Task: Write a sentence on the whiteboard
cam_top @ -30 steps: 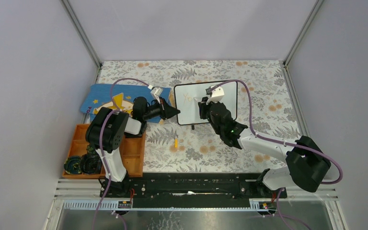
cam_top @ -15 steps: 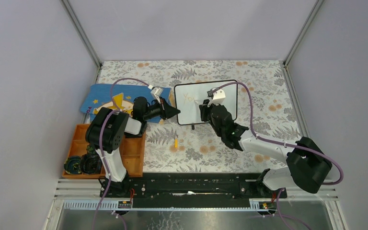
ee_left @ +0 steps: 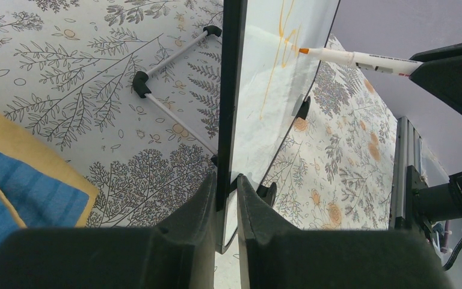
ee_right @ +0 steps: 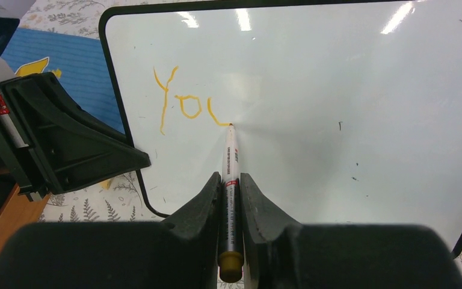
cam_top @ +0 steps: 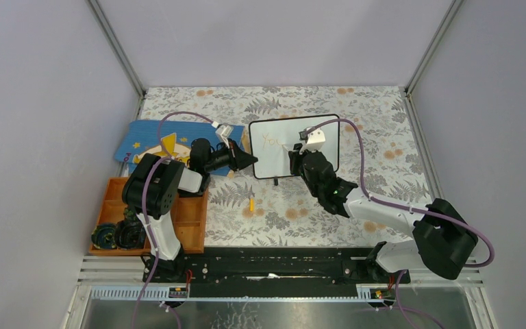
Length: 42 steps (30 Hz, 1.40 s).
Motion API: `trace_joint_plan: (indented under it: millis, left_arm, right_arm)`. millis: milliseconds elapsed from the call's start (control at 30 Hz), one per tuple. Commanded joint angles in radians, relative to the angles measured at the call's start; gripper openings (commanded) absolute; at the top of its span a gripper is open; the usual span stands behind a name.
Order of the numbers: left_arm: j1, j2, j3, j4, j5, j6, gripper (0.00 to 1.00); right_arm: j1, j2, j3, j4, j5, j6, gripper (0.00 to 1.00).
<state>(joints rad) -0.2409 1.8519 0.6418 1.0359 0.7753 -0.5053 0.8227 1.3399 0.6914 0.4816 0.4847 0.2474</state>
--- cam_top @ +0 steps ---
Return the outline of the black framed whiteboard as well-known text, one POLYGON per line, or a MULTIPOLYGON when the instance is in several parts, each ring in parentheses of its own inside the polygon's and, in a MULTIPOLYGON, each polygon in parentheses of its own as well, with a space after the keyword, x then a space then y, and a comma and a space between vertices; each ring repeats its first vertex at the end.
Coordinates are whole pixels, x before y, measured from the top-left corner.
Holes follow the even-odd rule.
POLYGON ((251 154, 258 158, 253 165, 254 177, 258 180, 290 177, 288 152, 281 146, 287 145, 293 149, 294 144, 304 143, 300 140, 299 132, 337 118, 336 114, 324 114, 250 122, 251 154))

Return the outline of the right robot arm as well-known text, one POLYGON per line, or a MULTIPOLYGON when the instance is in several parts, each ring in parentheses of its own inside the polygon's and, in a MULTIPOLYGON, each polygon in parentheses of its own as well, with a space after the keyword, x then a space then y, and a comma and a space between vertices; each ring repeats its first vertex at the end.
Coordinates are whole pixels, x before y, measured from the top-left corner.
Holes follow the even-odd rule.
POLYGON ((420 209, 380 195, 367 196, 356 183, 339 178, 321 152, 301 148, 296 144, 288 152, 290 172, 303 179, 324 210, 374 221, 410 237, 376 244, 366 257, 369 279, 383 282, 393 273, 421 267, 448 280, 460 275, 479 239, 464 228, 463 218, 449 202, 436 198, 420 209))

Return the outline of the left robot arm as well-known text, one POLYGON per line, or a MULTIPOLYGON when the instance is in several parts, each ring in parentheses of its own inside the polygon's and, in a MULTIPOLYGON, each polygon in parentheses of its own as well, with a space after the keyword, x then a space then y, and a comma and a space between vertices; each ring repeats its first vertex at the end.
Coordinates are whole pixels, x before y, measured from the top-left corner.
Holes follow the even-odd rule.
POLYGON ((213 147, 206 138, 191 143, 187 164, 147 154, 126 182, 122 200, 141 222, 150 242, 152 267, 170 282, 185 272, 184 249, 176 237, 171 209, 178 192, 201 196, 210 183, 210 173, 227 167, 239 171, 258 158, 228 139, 213 147))

